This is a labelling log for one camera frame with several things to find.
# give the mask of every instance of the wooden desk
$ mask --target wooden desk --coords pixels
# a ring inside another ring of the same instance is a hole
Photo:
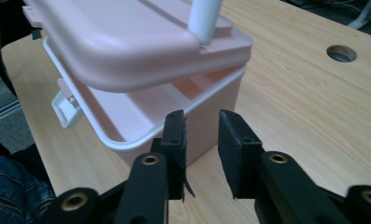
[[[254,39],[236,112],[266,150],[292,155],[313,180],[345,195],[371,185],[371,36],[279,1],[224,1],[221,13]],[[357,60],[339,63],[328,47],[345,45]],[[3,49],[55,192],[75,187],[102,193],[129,168],[106,149],[86,119],[63,129],[50,102],[58,72],[27,37]],[[253,200],[233,201],[214,147],[187,170],[196,198],[170,202],[171,223],[256,223]]]

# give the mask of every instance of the pink plastic container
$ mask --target pink plastic container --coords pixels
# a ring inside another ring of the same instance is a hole
[[[207,46],[187,29],[181,0],[26,0],[60,71],[52,106],[63,127],[84,114],[100,140],[131,164],[150,150],[165,116],[187,117],[188,163],[217,142],[218,111],[235,101],[252,40],[220,16]]]

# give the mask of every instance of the floor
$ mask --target floor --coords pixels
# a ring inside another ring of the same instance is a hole
[[[347,25],[359,15],[364,0],[301,0],[299,7],[332,21]],[[371,22],[361,29],[371,35]],[[0,79],[0,107],[11,103],[16,98]],[[18,110],[4,119],[0,119],[0,142],[11,152],[29,147],[34,143],[25,116]]]

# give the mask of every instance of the blue jeans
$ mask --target blue jeans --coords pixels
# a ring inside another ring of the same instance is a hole
[[[51,187],[0,156],[0,223],[34,223],[54,201]]]

